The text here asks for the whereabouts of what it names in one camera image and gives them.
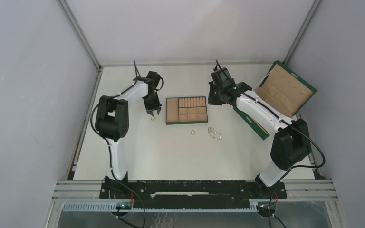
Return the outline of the green jewelry tray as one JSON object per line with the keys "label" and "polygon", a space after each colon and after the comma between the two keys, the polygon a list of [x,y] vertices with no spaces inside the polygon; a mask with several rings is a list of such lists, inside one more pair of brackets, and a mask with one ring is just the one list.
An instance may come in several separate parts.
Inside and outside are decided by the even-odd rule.
{"label": "green jewelry tray", "polygon": [[208,123],[204,96],[166,98],[166,125]]}

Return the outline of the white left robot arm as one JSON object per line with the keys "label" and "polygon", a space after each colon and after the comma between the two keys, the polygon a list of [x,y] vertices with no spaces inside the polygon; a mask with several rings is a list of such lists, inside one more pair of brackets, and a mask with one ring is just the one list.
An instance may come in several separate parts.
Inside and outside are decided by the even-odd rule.
{"label": "white left robot arm", "polygon": [[91,121],[95,133],[107,144],[109,150],[109,170],[106,177],[115,182],[111,192],[118,198],[128,195],[130,186],[123,179],[127,176],[124,152],[124,137],[129,130],[129,107],[142,99],[146,113],[154,117],[154,112],[160,113],[162,105],[157,88],[164,80],[137,77],[134,82],[113,96],[103,95],[93,108],[96,120]]}

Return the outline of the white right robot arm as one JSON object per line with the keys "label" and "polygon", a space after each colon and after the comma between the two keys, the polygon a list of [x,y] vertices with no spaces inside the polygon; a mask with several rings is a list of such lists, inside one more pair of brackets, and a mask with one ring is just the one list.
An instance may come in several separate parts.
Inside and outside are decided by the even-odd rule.
{"label": "white right robot arm", "polygon": [[267,198],[274,192],[274,185],[311,153],[308,126],[302,119],[293,120],[279,113],[246,83],[236,84],[227,68],[215,69],[211,77],[211,105],[231,105],[257,122],[273,138],[271,161],[255,178],[258,182],[256,193]]}

